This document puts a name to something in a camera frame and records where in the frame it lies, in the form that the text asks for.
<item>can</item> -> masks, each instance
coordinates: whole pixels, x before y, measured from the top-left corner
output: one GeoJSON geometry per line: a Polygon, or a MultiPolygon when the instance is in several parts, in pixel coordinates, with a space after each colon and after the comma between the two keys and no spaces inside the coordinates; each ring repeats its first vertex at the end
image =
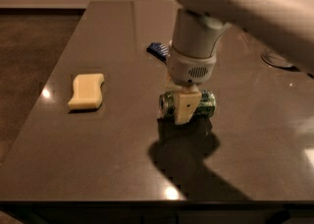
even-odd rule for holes
{"type": "MultiPolygon", "coordinates": [[[[211,118],[216,110],[216,98],[212,91],[206,89],[201,90],[200,102],[193,113],[195,118],[211,118]]],[[[159,96],[159,113],[161,118],[174,120],[175,118],[175,104],[174,92],[167,91],[159,96]]]]}

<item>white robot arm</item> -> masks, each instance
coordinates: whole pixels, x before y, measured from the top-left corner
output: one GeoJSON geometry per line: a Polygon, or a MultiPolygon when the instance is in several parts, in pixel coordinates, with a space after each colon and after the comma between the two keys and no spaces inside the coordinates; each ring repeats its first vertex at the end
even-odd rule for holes
{"type": "Polygon", "coordinates": [[[314,74],[314,0],[177,0],[173,39],[167,58],[174,93],[175,122],[189,121],[216,63],[218,42],[230,23],[244,28],[314,74]]]}

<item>dark table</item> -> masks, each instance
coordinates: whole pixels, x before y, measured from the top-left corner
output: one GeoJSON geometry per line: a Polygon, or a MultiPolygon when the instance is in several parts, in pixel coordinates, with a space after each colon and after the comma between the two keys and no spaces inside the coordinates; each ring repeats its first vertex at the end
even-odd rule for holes
{"type": "Polygon", "coordinates": [[[1,167],[4,209],[37,223],[13,210],[36,207],[38,223],[72,223],[51,217],[53,202],[278,209],[314,199],[314,80],[268,66],[265,46],[240,28],[222,39],[202,85],[216,94],[215,116],[180,127],[157,120],[167,69],[145,48],[168,44],[175,16],[172,2],[88,6],[44,88],[49,95],[40,95],[1,167]],[[88,73],[105,75],[103,104],[70,113],[72,81],[88,73]]]}

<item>yellow sponge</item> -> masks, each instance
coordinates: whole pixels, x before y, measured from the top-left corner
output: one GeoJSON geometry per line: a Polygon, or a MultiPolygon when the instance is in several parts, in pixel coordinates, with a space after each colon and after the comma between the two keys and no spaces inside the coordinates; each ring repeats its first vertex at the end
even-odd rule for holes
{"type": "Polygon", "coordinates": [[[68,105],[71,110],[98,109],[102,103],[102,74],[77,75],[73,82],[74,95],[68,105]]]}

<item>brown floor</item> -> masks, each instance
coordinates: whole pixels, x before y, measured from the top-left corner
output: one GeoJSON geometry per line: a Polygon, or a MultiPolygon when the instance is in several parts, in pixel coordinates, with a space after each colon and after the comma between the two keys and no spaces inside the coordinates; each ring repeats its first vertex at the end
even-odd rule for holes
{"type": "MultiPolygon", "coordinates": [[[[80,17],[79,11],[0,15],[0,165],[80,17]]],[[[0,223],[20,222],[0,212],[0,223]]]]}

